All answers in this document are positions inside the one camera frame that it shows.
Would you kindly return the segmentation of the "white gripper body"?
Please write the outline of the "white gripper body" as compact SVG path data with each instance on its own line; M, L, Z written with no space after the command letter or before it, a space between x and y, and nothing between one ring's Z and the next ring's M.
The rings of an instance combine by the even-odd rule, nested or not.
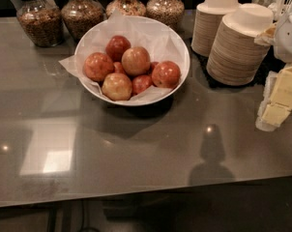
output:
M292 9L284 13L275 24L276 31L272 38L259 34L254 42L263 46L272 46L274 55L284 63L292 64Z

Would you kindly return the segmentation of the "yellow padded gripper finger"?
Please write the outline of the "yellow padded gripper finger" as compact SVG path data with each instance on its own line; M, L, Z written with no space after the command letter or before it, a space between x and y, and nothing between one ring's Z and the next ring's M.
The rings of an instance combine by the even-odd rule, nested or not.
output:
M272 25L270 28L266 29L263 33L262 36L263 37L268 37L268 38L272 38L275 34L276 31L276 26Z
M269 72L255 125L262 131L274 131L292 112L292 64L279 72Z

